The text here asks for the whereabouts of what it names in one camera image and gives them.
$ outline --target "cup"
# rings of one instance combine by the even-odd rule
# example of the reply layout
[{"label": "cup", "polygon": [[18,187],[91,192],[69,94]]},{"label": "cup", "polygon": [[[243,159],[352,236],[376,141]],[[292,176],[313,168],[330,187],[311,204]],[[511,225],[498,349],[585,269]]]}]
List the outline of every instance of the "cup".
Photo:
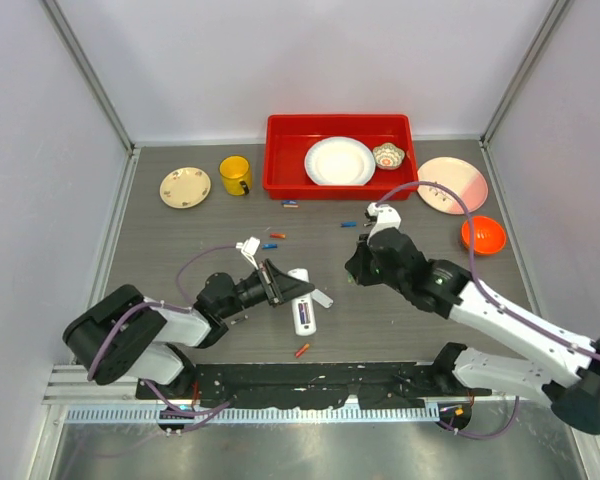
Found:
[{"label": "cup", "polygon": [[220,163],[220,176],[229,195],[246,195],[251,191],[251,166],[240,155],[232,155]]}]

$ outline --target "red bowl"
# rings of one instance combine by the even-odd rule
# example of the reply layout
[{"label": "red bowl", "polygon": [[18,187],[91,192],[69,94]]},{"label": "red bowl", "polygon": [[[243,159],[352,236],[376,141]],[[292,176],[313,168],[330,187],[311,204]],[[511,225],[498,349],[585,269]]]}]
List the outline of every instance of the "red bowl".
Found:
[{"label": "red bowl", "polygon": [[[498,222],[489,217],[473,217],[475,249],[480,255],[498,253],[507,244],[507,232]],[[469,221],[462,225],[462,243],[469,248]]]}]

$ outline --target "red tray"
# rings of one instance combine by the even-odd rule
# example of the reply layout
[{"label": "red tray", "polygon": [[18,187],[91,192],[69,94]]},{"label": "red tray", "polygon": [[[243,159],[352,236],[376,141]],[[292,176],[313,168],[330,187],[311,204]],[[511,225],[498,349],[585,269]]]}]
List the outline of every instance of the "red tray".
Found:
[{"label": "red tray", "polygon": [[[386,142],[407,156],[396,170],[376,168],[366,185],[316,185],[304,169],[313,144],[328,137],[350,137],[369,149]],[[263,186],[277,200],[380,200],[398,185],[418,179],[409,119],[405,115],[271,115],[267,127]],[[394,195],[405,200],[417,187]]]}]

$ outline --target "cream plate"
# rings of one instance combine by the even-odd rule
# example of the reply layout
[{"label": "cream plate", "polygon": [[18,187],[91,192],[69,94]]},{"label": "cream plate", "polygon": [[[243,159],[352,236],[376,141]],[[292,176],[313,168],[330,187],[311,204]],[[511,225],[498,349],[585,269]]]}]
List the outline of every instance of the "cream plate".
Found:
[{"label": "cream plate", "polygon": [[202,202],[211,190],[209,175],[199,168],[174,170],[160,184],[160,198],[173,208],[191,208]]},{"label": "cream plate", "polygon": [[[479,209],[487,200],[489,187],[482,174],[473,165],[453,157],[429,160],[418,169],[418,180],[434,182],[450,188],[470,212]],[[448,194],[435,187],[420,186],[418,193],[431,207],[444,213],[461,215],[462,208]]]},{"label": "cream plate", "polygon": [[348,137],[330,137],[309,149],[304,168],[318,185],[364,185],[371,180],[376,163],[363,143]]}]

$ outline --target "pink plate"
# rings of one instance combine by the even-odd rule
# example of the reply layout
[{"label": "pink plate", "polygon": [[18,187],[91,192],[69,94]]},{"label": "pink plate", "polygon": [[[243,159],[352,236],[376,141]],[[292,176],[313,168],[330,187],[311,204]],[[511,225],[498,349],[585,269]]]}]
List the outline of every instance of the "pink plate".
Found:
[{"label": "pink plate", "polygon": [[[418,169],[418,179],[439,183],[451,189],[467,204],[469,211],[479,209],[487,200],[487,181],[476,167],[453,157],[429,160]],[[462,208],[448,194],[435,187],[418,187],[418,194],[431,207],[444,213],[461,215]]]}]

